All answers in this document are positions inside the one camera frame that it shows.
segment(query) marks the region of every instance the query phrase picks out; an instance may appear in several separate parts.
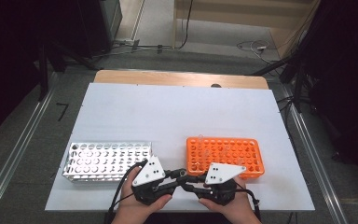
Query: finger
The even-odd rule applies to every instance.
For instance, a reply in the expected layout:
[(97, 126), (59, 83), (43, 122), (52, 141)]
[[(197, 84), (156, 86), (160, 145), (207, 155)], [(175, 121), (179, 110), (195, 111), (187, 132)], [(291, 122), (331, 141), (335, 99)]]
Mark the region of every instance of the finger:
[(221, 205), (214, 203), (209, 199), (201, 198), (199, 199), (199, 203), (201, 203), (202, 205), (204, 205), (205, 207), (207, 207), (209, 210), (213, 212), (220, 212), (221, 210)]
[(246, 180), (240, 178), (239, 176), (234, 176), (234, 181), (239, 184), (241, 187), (246, 189)]
[(152, 212), (157, 212), (158, 210), (163, 208), (165, 206), (165, 204), (167, 204), (167, 202), (170, 201), (171, 198), (172, 198), (171, 194), (166, 194), (166, 195), (161, 196), (154, 203), (150, 204), (150, 206), (151, 206), (150, 208), (152, 209)]
[(135, 167), (135, 168), (133, 168), (133, 170), (130, 171), (129, 175), (127, 176), (127, 180), (124, 183), (124, 188), (131, 187), (133, 179), (135, 179), (135, 177), (138, 175), (140, 170), (141, 170), (141, 168)]

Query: white table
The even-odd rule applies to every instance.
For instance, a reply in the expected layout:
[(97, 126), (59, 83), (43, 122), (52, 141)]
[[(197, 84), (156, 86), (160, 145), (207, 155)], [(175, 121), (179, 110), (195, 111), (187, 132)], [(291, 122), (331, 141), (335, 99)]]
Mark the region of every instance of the white table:
[[(269, 211), (314, 210), (270, 90), (91, 83), (68, 142), (151, 141), (164, 169), (186, 168), (189, 136), (255, 138), (266, 172), (248, 189)], [(72, 183), (62, 167), (47, 211), (106, 211), (117, 183)], [(162, 211), (206, 211), (177, 188)]]

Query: human hand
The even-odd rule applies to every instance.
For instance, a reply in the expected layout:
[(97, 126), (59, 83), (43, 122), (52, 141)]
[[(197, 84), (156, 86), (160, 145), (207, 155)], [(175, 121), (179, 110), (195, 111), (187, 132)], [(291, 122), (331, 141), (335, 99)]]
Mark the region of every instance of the human hand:
[[(235, 176), (234, 180), (243, 188), (246, 188), (245, 180), (239, 178), (238, 176)], [(234, 200), (225, 206), (204, 198), (199, 199), (199, 202), (209, 210), (223, 214), (223, 216), (225, 216), (233, 224), (260, 223), (252, 210), (248, 200), (248, 194), (246, 192), (235, 193)]]
[[(140, 171), (139, 167), (135, 167), (127, 176), (127, 180), (123, 184), (121, 190), (121, 197), (124, 198), (132, 194), (132, 181)], [(146, 221), (150, 214), (157, 212), (163, 208), (164, 205), (172, 198), (172, 195), (167, 194), (160, 197), (150, 205), (142, 204), (136, 201), (135, 196), (131, 195), (124, 199), (118, 205), (117, 213), (112, 224), (141, 224)]]

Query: wire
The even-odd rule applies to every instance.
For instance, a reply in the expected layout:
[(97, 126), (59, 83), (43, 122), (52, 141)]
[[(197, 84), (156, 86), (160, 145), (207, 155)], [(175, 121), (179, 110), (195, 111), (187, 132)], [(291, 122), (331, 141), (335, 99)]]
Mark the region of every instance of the wire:
[(293, 102), (293, 100), (290, 100), (289, 102), (287, 102), (287, 104), (284, 107), (282, 107), (279, 111), (282, 112), (284, 109), (287, 109), (288, 106), (290, 107), (292, 105), (292, 102)]
[(184, 31), (183, 31), (183, 17), (185, 16), (185, 9), (183, 8), (183, 10), (182, 10), (182, 21), (181, 21), (181, 23), (182, 23), (182, 25), (181, 25), (181, 40), (182, 40), (182, 44), (183, 44), (183, 33), (184, 33)]
[(317, 4), (315, 4), (315, 5), (312, 7), (312, 9), (310, 10), (310, 13), (308, 14), (308, 16), (307, 16), (307, 18), (305, 19), (304, 23), (300, 26), (300, 28), (298, 28), (298, 30), (295, 32), (295, 34), (292, 35), (292, 37), (290, 37), (284, 44), (282, 44), (282, 45), (280, 45), (279, 47), (277, 47), (277, 49), (280, 49), (281, 47), (287, 45), (287, 44), (288, 44), (292, 39), (294, 39), (294, 38), (298, 35), (298, 33), (311, 21), (311, 20), (309, 20), (309, 18), (310, 18), (310, 15), (312, 14), (312, 12), (315, 10), (316, 5), (317, 5)]
[(141, 161), (141, 162), (136, 162), (135, 164), (133, 164), (132, 167), (130, 167), (126, 174), (123, 175), (123, 177), (121, 177), (121, 180), (120, 182), (118, 183), (118, 186), (117, 186), (117, 189), (116, 189), (116, 193), (115, 193), (115, 196), (113, 197), (113, 201), (112, 201), (112, 204), (109, 208), (109, 213), (113, 213), (113, 209), (115, 208), (116, 206), (116, 200), (117, 200), (117, 196), (118, 196), (118, 193), (120, 192), (121, 188), (123, 187), (123, 184), (124, 184), (124, 180), (127, 178), (127, 176), (129, 175), (129, 173), (137, 166), (145, 166), (145, 164), (147, 163), (147, 161)]
[(282, 98), (281, 100), (277, 100), (277, 103), (280, 103), (280, 102), (283, 102), (286, 100), (293, 100), (293, 98), (294, 98), (294, 96), (288, 96), (288, 97)]
[[(244, 43), (250, 43), (250, 50), (244, 49), (242, 47), (242, 44)], [(260, 47), (264, 47), (263, 49), (255, 49), (254, 48), (254, 44), (259, 44)], [(261, 54), (264, 52), (264, 50), (269, 49), (269, 42), (267, 40), (253, 40), (253, 41), (242, 41), (240, 43), (237, 44), (237, 48), (243, 51), (251, 51), (257, 58), (261, 59), (262, 61), (264, 61), (267, 64), (271, 64), (273, 63), (273, 61), (269, 61), (267, 59), (264, 59)]]
[(124, 197), (124, 198), (118, 200), (118, 201), (113, 205), (113, 207), (115, 207), (118, 203), (120, 203), (120, 202), (123, 201), (124, 199), (130, 198), (130, 196), (132, 196), (132, 195), (134, 195), (134, 193), (131, 193), (131, 194), (127, 195), (126, 197)]
[(190, 8), (188, 9), (188, 14), (187, 14), (187, 22), (186, 22), (186, 38), (185, 41), (182, 43), (182, 45), (179, 48), (175, 48), (175, 49), (182, 49), (186, 42), (187, 42), (187, 38), (188, 38), (188, 23), (190, 21), (190, 15), (191, 15), (191, 8), (193, 7), (193, 0), (191, 0), (190, 2)]
[[(132, 45), (121, 45), (119, 47), (116, 47), (115, 49), (118, 49), (118, 48), (133, 48), (135, 46), (132, 46)], [(159, 46), (136, 46), (136, 47), (140, 47), (140, 48), (143, 48), (143, 49), (135, 49), (135, 50), (131, 50), (131, 51), (123, 51), (123, 52), (117, 52), (117, 53), (106, 53), (106, 54), (101, 54), (101, 55), (98, 55), (98, 56), (95, 56), (95, 57), (103, 57), (103, 56), (109, 56), (109, 55), (120, 55), (120, 54), (128, 54), (128, 53), (135, 53), (135, 52), (140, 52), (140, 51), (144, 51), (144, 50), (159, 50), (159, 49), (167, 49), (167, 50), (174, 50), (172, 47), (168, 47), (166, 48), (166, 46), (163, 46), (162, 48), (160, 48)]]
[(258, 218), (258, 220), (261, 222), (261, 215), (260, 215), (260, 208), (258, 207), (260, 200), (257, 200), (255, 198), (255, 195), (252, 193), (251, 190), (249, 189), (245, 189), (243, 186), (241, 186), (239, 183), (235, 182), (237, 184), (238, 187), (240, 187), (241, 189), (235, 189), (235, 192), (246, 192), (247, 194), (249, 194), (252, 197), (252, 202), (254, 204), (254, 208), (255, 208), (255, 216)]
[(136, 45), (136, 46), (133, 46), (133, 45), (126, 45), (127, 47), (136, 47), (136, 48), (151, 48), (151, 49), (173, 49), (171, 46), (166, 46), (166, 45)]

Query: black cable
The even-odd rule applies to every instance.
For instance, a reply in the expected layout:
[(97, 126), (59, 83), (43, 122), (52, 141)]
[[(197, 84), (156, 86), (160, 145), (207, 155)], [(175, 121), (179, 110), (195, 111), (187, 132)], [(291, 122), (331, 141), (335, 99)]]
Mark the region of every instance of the black cable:
[(301, 36), (304, 34), (304, 32), (305, 32), (305, 30), (303, 30), (303, 31), (301, 32), (301, 35), (299, 36), (299, 38), (298, 38), (298, 40), (297, 40), (297, 48), (300, 46)]
[(191, 0), (191, 2), (190, 2), (190, 8), (188, 9), (188, 14), (187, 14), (185, 41), (182, 43), (182, 45), (179, 48), (175, 48), (175, 49), (182, 49), (185, 46), (186, 42), (187, 42), (187, 38), (188, 38), (188, 23), (190, 21), (190, 14), (191, 14), (191, 8), (192, 7), (193, 7), (193, 0)]
[(316, 6), (317, 6), (317, 4), (315, 4), (313, 6), (313, 8), (310, 10), (310, 13), (308, 14), (307, 18), (305, 19), (304, 23), (300, 26), (300, 28), (298, 28), (298, 30), (295, 32), (295, 34), (292, 37), (290, 37), (284, 44), (282, 44), (279, 47), (277, 47), (277, 49), (280, 49), (281, 47), (287, 45), (293, 38), (295, 38), (297, 36), (297, 34), (301, 31), (301, 29), (304, 28), (305, 25), (307, 25), (310, 22), (309, 21), (310, 15), (312, 14), (312, 12), (316, 8)]
[(255, 216), (258, 218), (258, 220), (261, 222), (261, 215), (260, 215), (260, 208), (258, 207), (260, 200), (257, 200), (255, 198), (255, 195), (252, 193), (251, 190), (249, 189), (245, 189), (243, 186), (241, 186), (239, 183), (235, 182), (237, 184), (238, 187), (240, 187), (241, 189), (235, 189), (236, 192), (246, 192), (247, 194), (249, 194), (252, 197), (252, 202), (254, 204), (254, 208), (255, 208)]
[(276, 73), (277, 75), (273, 75), (272, 73), (268, 72), (269, 75), (272, 76), (272, 77), (276, 77), (276, 76), (280, 76), (280, 75), (281, 75), (281, 73), (277, 71), (277, 68), (274, 68), (274, 71), (275, 71), (275, 73)]
[(130, 167), (130, 168), (127, 170), (126, 174), (124, 174), (123, 177), (121, 177), (121, 180), (120, 180), (120, 182), (118, 183), (118, 186), (117, 186), (117, 189), (116, 189), (115, 196), (113, 197), (112, 204), (111, 204), (111, 206), (110, 206), (110, 208), (109, 208), (109, 211), (108, 211), (109, 214), (113, 214), (113, 210), (114, 210), (114, 208), (115, 208), (115, 206), (116, 206), (116, 204), (117, 204), (117, 203), (116, 203), (116, 200), (117, 200), (118, 193), (120, 192), (121, 188), (123, 187), (124, 181), (125, 181), (125, 179), (127, 178), (127, 176), (129, 175), (129, 173), (130, 173), (135, 167), (137, 167), (137, 166), (145, 166), (146, 163), (147, 163), (147, 161), (136, 162), (135, 164), (133, 164), (132, 167)]
[(282, 112), (283, 110), (285, 110), (284, 112), (286, 112), (287, 107), (290, 107), (292, 103), (293, 103), (293, 98), (290, 99), (289, 102), (287, 102), (286, 105), (279, 110), (279, 112)]
[(115, 207), (118, 203), (120, 203), (120, 202), (123, 201), (124, 199), (130, 198), (130, 196), (132, 196), (132, 195), (134, 195), (134, 193), (131, 193), (130, 195), (127, 195), (126, 197), (124, 197), (124, 198), (118, 200), (118, 201), (113, 205), (113, 207)]
[(281, 100), (277, 100), (277, 103), (280, 103), (280, 102), (286, 101), (286, 100), (292, 100), (292, 99), (293, 99), (293, 96), (284, 97)]
[(183, 17), (184, 17), (184, 14), (185, 14), (185, 11), (184, 10), (182, 10), (182, 19), (181, 19), (181, 21), (180, 21), (180, 23), (181, 23), (181, 27), (180, 27), (180, 31), (181, 31), (181, 41), (182, 41), (182, 44), (183, 44)]
[(137, 46), (133, 46), (133, 45), (125, 45), (127, 47), (139, 47), (139, 48), (146, 48), (146, 49), (154, 49), (154, 48), (161, 48), (161, 49), (172, 49), (171, 46), (166, 46), (166, 45), (137, 45)]

